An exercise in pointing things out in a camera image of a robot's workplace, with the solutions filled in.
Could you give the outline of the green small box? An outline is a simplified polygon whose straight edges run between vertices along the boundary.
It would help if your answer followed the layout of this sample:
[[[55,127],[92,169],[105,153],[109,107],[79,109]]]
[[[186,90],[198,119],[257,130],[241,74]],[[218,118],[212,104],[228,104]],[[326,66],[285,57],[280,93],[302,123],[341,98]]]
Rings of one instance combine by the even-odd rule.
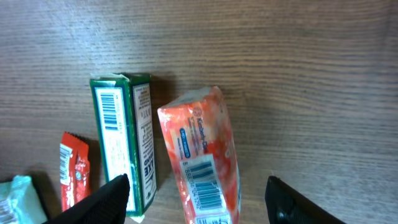
[[[126,215],[142,222],[157,192],[148,73],[97,73],[90,87],[107,182],[127,175]]]

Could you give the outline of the red stick sachet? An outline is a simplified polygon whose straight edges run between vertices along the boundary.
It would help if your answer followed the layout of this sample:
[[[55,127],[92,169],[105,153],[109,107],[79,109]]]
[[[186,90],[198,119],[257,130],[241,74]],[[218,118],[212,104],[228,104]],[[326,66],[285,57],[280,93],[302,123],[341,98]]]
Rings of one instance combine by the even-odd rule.
[[[84,141],[64,132],[60,143],[60,184],[63,212],[91,194],[88,153],[89,146]]]

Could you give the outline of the orange tissue packet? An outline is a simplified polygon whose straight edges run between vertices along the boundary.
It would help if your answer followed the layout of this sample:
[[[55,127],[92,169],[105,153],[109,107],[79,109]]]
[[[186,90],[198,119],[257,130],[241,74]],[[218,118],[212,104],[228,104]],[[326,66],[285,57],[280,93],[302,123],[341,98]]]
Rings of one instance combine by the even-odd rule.
[[[233,129],[217,86],[157,110],[187,223],[238,223],[241,186]]]

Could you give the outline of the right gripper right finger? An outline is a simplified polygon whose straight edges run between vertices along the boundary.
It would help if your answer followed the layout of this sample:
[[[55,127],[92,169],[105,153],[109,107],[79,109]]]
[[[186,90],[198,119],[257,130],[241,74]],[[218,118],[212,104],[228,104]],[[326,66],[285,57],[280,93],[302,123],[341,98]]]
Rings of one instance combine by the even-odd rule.
[[[345,224],[273,175],[264,199],[270,224]]]

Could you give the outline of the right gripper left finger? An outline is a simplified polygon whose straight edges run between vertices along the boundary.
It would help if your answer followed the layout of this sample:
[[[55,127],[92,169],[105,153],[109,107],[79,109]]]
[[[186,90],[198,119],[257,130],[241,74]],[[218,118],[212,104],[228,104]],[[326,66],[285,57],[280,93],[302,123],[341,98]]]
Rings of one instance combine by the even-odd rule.
[[[44,224],[123,224],[129,191],[127,175],[119,175]]]

